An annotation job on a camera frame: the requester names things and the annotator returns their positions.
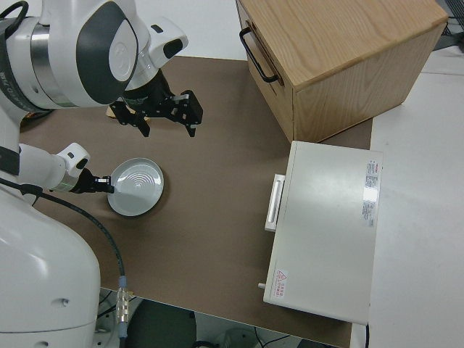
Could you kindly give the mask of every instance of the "white plate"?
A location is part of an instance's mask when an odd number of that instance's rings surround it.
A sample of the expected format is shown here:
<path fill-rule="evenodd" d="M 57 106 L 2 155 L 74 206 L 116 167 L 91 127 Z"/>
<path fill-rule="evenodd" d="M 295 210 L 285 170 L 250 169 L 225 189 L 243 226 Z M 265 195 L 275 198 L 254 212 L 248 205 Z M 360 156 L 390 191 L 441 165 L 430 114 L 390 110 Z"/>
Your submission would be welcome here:
<path fill-rule="evenodd" d="M 115 187 L 108 194 L 111 208 L 125 216 L 137 216 L 148 212 L 158 202 L 165 184 L 158 165 L 147 158 L 125 161 L 111 174 Z"/>

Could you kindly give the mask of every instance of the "black metal handle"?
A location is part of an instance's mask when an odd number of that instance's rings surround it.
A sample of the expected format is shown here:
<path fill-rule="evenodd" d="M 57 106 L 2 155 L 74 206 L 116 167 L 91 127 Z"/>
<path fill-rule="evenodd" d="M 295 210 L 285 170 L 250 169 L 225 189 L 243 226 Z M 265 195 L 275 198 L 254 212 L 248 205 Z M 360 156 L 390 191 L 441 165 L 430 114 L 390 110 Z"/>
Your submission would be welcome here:
<path fill-rule="evenodd" d="M 246 34 L 248 34 L 248 33 L 251 33 L 251 32 L 252 32 L 252 29 L 250 27 L 246 27 L 246 28 L 244 28 L 244 29 L 242 29 L 240 31 L 239 35 L 240 35 L 241 44 L 244 45 L 245 51 L 249 55 L 249 58 L 252 60 L 252 62 L 254 64 L 254 66 L 256 67 L 256 69 L 258 70 L 258 73 L 260 74 L 261 78 L 267 83 L 277 81 L 278 80 L 278 75 L 277 74 L 275 74 L 273 76 L 266 76 L 266 74 L 264 73 L 264 71 L 261 68 L 260 63 L 258 63 L 256 58 L 254 57 L 252 50 L 249 48 L 248 44 L 245 42 L 244 36 Z"/>
<path fill-rule="evenodd" d="M 14 19 L 14 22 L 10 24 L 9 27 L 5 30 L 5 39 L 8 39 L 11 35 L 13 35 L 15 31 L 19 28 L 21 22 L 26 18 L 26 14 L 29 10 L 29 4 L 26 1 L 19 1 L 5 9 L 2 13 L 0 13 L 0 18 L 5 19 L 7 15 L 19 8 L 21 8 L 20 14 Z"/>

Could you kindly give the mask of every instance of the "brown table surface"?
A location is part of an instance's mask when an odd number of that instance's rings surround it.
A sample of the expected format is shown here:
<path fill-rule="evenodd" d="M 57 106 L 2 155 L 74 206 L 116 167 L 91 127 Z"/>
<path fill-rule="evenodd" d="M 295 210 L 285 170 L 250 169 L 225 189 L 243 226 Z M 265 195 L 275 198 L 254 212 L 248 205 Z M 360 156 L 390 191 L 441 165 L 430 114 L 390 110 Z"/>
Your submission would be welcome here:
<path fill-rule="evenodd" d="M 264 231 L 274 173 L 285 174 L 290 143 L 252 80 L 247 63 L 176 57 L 163 69 L 171 89 L 192 89 L 204 108 L 190 138 L 182 125 L 150 120 L 150 137 L 105 116 L 105 108 L 69 109 L 26 126 L 21 142 L 57 153 L 78 142 L 94 175 L 134 157 L 154 160 L 165 177 L 148 213 L 123 217 L 106 194 L 57 194 L 111 231 L 135 295 L 169 305 L 348 347 L 351 324 L 264 303 L 273 234 Z M 368 148 L 371 123 L 327 144 Z M 117 288 L 106 239 L 76 213 L 39 200 L 36 207 L 77 231 L 92 247 L 101 286 Z"/>

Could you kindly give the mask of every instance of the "cable connector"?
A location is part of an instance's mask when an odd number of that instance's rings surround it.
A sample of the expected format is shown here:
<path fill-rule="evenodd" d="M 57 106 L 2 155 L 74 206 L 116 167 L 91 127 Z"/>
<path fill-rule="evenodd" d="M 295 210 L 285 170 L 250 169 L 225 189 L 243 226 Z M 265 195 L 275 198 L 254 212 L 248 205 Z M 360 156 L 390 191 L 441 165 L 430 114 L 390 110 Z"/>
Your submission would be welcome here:
<path fill-rule="evenodd" d="M 127 323 L 129 321 L 129 300 L 131 293 L 127 288 L 125 276 L 119 278 L 119 289 L 117 290 L 116 318 L 120 327 L 120 338 L 127 337 Z"/>

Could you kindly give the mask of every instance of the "wooden box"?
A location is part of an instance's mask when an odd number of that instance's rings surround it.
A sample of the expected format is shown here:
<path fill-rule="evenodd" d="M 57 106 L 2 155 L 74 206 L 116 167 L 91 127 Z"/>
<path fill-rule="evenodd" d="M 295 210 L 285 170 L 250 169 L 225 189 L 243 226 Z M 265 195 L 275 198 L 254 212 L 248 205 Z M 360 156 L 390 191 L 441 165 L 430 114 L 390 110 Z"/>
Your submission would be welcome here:
<path fill-rule="evenodd" d="M 447 21 L 434 0 L 237 7 L 251 74 L 290 141 L 322 141 L 401 104 Z"/>

